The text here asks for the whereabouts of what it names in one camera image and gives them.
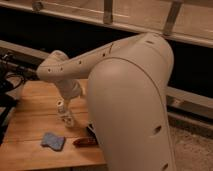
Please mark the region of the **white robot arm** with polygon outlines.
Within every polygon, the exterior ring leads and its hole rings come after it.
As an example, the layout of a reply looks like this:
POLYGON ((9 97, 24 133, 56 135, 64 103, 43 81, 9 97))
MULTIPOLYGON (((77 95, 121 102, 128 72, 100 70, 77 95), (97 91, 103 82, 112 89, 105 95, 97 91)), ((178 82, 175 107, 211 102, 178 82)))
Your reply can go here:
POLYGON ((166 109, 174 64, 168 42, 153 33, 123 38, 73 59, 53 51, 38 67, 66 100, 81 92, 109 171, 176 171, 166 109))

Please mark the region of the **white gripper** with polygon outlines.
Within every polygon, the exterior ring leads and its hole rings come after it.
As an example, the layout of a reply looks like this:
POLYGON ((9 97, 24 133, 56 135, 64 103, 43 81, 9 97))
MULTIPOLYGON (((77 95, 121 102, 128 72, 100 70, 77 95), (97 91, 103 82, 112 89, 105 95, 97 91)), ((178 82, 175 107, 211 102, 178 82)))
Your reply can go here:
POLYGON ((63 97, 64 109, 66 113, 70 113, 69 104, 70 100, 79 96, 79 98, 85 98, 84 92, 80 84, 73 79, 62 80, 57 83, 57 88, 63 97))

